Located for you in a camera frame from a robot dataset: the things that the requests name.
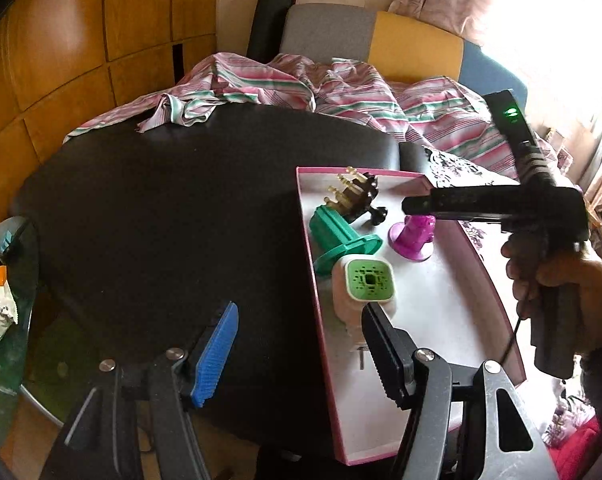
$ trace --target pink striped fabric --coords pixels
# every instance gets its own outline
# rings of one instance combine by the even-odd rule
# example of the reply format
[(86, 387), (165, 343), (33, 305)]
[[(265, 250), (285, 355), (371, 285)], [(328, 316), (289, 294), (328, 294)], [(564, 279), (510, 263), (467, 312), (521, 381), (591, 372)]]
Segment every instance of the pink striped fabric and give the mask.
[[(207, 120), (225, 103), (276, 105), (340, 117), (516, 178), (510, 149), (492, 124), (485, 102), (456, 81), (441, 76), (412, 85), (391, 83), (361, 61), (334, 59), (325, 65), (290, 54), (280, 54), (268, 64), (237, 54), (214, 54), (176, 86), (114, 108), (76, 128), (64, 142), (152, 108), (153, 115), (139, 124), (140, 132), (167, 122), (190, 126)], [(556, 167), (554, 150), (540, 144), (550, 166)]]

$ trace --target black cable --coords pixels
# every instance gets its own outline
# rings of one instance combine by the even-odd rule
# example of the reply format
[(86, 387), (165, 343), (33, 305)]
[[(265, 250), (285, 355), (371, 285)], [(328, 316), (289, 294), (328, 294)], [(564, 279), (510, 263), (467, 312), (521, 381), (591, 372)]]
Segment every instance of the black cable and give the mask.
[(503, 352), (503, 357), (498, 362), (498, 364), (500, 364), (501, 366), (503, 366), (503, 363), (505, 363), (506, 359), (508, 358), (508, 355), (510, 355), (510, 352), (512, 350), (512, 347), (514, 346), (514, 343), (516, 342), (516, 332), (518, 332), (519, 326), (521, 326), (521, 317), (520, 316), (518, 317), (516, 325), (514, 326), (514, 332), (512, 332), (512, 335), (510, 336), (510, 341), (508, 341), (508, 346), (506, 346), (505, 351)]

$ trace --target pink tray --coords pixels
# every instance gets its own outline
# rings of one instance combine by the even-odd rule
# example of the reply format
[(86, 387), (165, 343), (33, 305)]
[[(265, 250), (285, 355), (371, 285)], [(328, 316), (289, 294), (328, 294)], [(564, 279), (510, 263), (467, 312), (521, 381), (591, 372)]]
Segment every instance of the pink tray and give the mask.
[[(376, 232), (383, 239), (377, 254), (392, 264), (396, 280), (398, 312), (393, 325), (407, 330), (418, 346), (435, 350), (450, 363), (478, 366), (485, 359), (498, 360), (510, 339), (512, 325), (463, 227), (455, 221), (438, 221), (432, 257), (422, 263), (405, 260), (389, 247), (387, 231), (404, 218), (402, 199), (427, 194), (431, 183), (419, 173), (371, 171), (379, 176), (380, 192), (374, 203), (386, 206), (388, 217), (373, 227), (367, 222), (369, 215), (364, 215), (352, 227), (359, 233)], [(310, 218), (323, 204), (328, 186), (338, 187), (335, 175), (344, 172), (344, 168), (297, 168), (310, 268), (321, 254), (309, 234)], [(482, 241), (482, 253), (500, 250), (505, 238), (494, 233), (491, 230)], [(365, 367), (360, 369), (359, 354), (350, 351), (345, 326), (334, 314), (331, 279), (316, 276), (313, 271), (310, 275), (335, 456), (340, 462), (354, 465), (395, 455), (409, 412), (402, 412), (385, 396), (367, 352)], [(518, 346), (504, 369), (514, 385), (526, 379)], [(462, 406), (453, 403), (450, 428), (458, 427), (461, 420)]]

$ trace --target round table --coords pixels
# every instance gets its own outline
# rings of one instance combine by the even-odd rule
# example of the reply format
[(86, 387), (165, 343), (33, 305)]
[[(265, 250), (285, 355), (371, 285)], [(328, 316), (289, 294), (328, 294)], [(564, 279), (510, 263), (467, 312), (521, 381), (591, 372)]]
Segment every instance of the round table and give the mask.
[(18, 193), (42, 279), (120, 362), (186, 348), (192, 326), (235, 301), (239, 333), (204, 414), (260, 444), (331, 455), (295, 167), (419, 171), (423, 150), (273, 106), (223, 105), (145, 134), (138, 120), (70, 140)]

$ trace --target hand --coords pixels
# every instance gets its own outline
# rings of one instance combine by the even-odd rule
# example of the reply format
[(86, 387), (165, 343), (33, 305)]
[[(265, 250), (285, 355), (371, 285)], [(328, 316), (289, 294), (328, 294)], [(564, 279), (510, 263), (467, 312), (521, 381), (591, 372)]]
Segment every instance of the hand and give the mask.
[(587, 353), (602, 346), (602, 261), (592, 249), (590, 242), (585, 243), (580, 253), (563, 251), (555, 253), (539, 263), (536, 274), (532, 276), (530, 264), (529, 235), (511, 235), (501, 248), (501, 254), (510, 258), (506, 266), (508, 278), (514, 280), (512, 293), (518, 300), (516, 312), (523, 319), (531, 316), (539, 308), (539, 284), (559, 286), (576, 283), (580, 295), (580, 308), (584, 330), (579, 333), (578, 353)]

